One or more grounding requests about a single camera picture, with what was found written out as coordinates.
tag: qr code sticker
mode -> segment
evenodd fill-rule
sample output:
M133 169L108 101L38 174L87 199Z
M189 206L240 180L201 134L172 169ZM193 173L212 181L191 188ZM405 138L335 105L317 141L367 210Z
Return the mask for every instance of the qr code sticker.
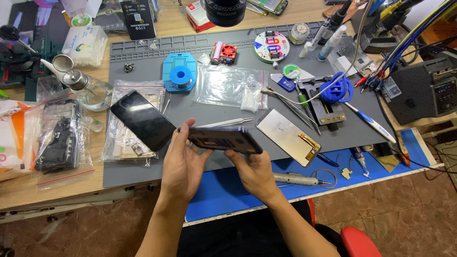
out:
M386 82L384 83L384 88L386 89L386 93L389 95L391 99L401 95L401 90L399 89L395 81L392 79L392 77L389 77L386 80Z

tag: metal pump lid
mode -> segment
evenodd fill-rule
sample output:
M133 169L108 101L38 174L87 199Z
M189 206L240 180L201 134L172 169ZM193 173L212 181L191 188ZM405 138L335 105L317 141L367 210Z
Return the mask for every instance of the metal pump lid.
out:
M73 70L65 73L62 82L73 90L81 90L87 85L88 79L79 70Z
M88 78L79 70L73 70L73 60L64 55L59 54L53 59L53 65L56 70L65 72L62 82L73 90L83 89L88 82Z

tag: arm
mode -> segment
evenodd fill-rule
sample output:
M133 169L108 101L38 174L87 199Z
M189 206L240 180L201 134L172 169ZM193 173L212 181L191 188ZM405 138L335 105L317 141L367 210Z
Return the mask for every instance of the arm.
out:
M336 247L305 221L276 186L266 151L248 155L247 163L233 150L225 151L225 155L235 164L246 190L270 209L292 255L340 256Z
M189 127L195 119L186 120L181 131L176 130L164 160L164 172L159 199L136 257L176 256L179 236L187 205L197 192L203 167L212 150L190 146Z

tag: brown floor tile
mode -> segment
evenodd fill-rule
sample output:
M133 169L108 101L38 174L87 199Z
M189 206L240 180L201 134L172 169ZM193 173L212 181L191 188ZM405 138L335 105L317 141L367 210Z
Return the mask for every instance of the brown floor tile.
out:
M341 232L341 229L345 227L354 227L365 234L367 233L367 230L365 229L365 225L363 224L362 219L348 220L340 223L328 224L327 226L338 232L338 234Z
M420 206L409 176L352 189L362 218Z
M438 238L442 256L457 257L457 201L424 205L427 219Z
M351 190L315 197L313 203L316 223L327 225L360 218Z
M143 240L159 190L139 191L135 198L106 206L75 210L43 243L46 217L0 225L5 229L5 246L16 256L134 256Z
M438 240L423 206L364 218L363 223L383 256L438 256Z
M425 177L431 179L439 175L432 181L428 181ZM410 175L413 181L416 192L422 204L441 202L448 199L456 199L457 191L447 174L439 174L437 171L425 171Z

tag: green tool handle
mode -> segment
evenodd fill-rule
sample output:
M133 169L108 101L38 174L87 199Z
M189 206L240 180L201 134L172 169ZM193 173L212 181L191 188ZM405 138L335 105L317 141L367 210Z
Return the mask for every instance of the green tool handle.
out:
M304 95L298 96L298 99L300 100L300 102L305 102L305 101L306 101L306 97L305 97ZM308 105L308 103L306 102L306 103L302 104L302 107L306 109L306 108L309 107L309 105Z

